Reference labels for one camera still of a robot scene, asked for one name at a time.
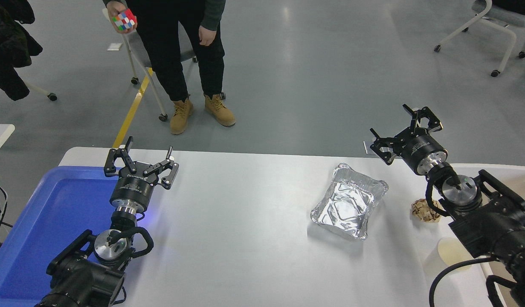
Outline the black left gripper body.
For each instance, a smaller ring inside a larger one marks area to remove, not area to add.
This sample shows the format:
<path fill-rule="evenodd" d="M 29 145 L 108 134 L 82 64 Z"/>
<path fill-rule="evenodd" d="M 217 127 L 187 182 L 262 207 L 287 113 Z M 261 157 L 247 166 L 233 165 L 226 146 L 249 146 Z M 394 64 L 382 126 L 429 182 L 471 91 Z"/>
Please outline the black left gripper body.
<path fill-rule="evenodd" d="M 132 174 L 129 169 L 122 169 L 119 171 L 119 179 L 111 194 L 110 204 L 115 208 L 131 206 L 136 212 L 145 212 L 155 185 L 155 174 L 144 177 L 143 171 Z"/>

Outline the person's left hand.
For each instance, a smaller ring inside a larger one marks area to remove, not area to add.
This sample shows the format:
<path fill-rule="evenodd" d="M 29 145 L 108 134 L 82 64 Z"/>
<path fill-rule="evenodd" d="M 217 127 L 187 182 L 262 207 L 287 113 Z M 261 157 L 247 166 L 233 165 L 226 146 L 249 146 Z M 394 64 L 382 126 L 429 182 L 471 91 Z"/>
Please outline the person's left hand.
<path fill-rule="evenodd" d="M 198 29 L 199 45 L 209 47 L 218 44 L 220 29 L 210 30 L 200 25 Z"/>

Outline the person's right hand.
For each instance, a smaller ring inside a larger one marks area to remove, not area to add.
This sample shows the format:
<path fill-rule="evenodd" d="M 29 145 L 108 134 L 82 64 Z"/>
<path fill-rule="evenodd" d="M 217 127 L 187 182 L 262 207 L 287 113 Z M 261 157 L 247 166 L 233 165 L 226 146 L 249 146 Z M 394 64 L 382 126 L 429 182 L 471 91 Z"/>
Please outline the person's right hand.
<path fill-rule="evenodd" d="M 122 2 L 110 0 L 110 2 L 108 2 L 105 6 L 106 6 L 106 9 L 107 9 L 108 17 L 110 18 L 110 23 L 111 23 L 111 25 L 113 26 L 114 30 L 117 33 L 119 33 L 119 34 L 129 34 L 129 33 L 134 32 L 137 29 L 137 25 L 135 24 L 133 27 L 131 27 L 131 29 L 121 30 L 112 21 L 112 19 L 114 17 L 118 16 L 119 13 L 122 13 L 123 11 L 125 11 L 127 9 L 127 6 L 124 5 Z"/>

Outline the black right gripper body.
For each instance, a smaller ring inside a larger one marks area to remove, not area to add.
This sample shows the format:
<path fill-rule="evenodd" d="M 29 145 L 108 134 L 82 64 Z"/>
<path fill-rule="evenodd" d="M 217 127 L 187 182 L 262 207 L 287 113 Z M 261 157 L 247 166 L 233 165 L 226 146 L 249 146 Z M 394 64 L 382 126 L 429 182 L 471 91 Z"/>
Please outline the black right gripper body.
<path fill-rule="evenodd" d="M 448 153 L 429 134 L 406 137 L 394 153 L 401 157 L 415 174 L 428 174 L 438 165 L 447 165 Z"/>

